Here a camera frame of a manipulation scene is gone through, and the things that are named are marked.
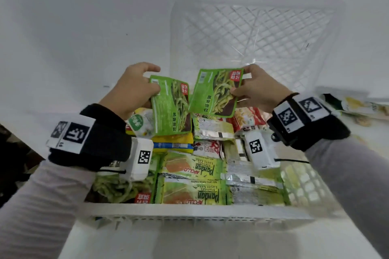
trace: person's right hand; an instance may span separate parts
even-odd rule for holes
[[[251,79],[245,79],[243,85],[230,90],[232,95],[238,97],[238,107],[258,107],[271,113],[284,98],[292,94],[256,64],[244,67],[244,72],[251,73]]]

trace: hand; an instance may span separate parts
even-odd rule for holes
[[[150,97],[160,92],[161,88],[157,83],[149,83],[149,79],[143,77],[143,74],[160,70],[159,66],[146,62],[130,65],[99,104],[123,120],[127,120],[131,113],[141,106],[151,107]]]
[[[238,107],[258,107],[271,113],[281,100],[292,94],[256,64],[244,67],[244,71],[251,73],[251,79],[245,79],[243,85],[230,90],[232,95],[238,97]]]

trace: gray sleeve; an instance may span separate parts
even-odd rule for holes
[[[389,160],[351,138],[320,140],[305,155],[358,229],[389,258]]]
[[[0,209],[0,257],[58,258],[95,173],[46,160]]]

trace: red snack package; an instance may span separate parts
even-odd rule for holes
[[[234,132],[250,126],[266,124],[257,107],[236,108],[234,116],[226,120],[234,127]]]

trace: person's left hand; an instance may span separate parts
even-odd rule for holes
[[[149,83],[149,79],[143,77],[144,72],[160,70],[159,66],[146,62],[130,65],[99,104],[127,120],[131,113],[141,106],[150,107],[148,103],[150,97],[161,91],[157,83]]]

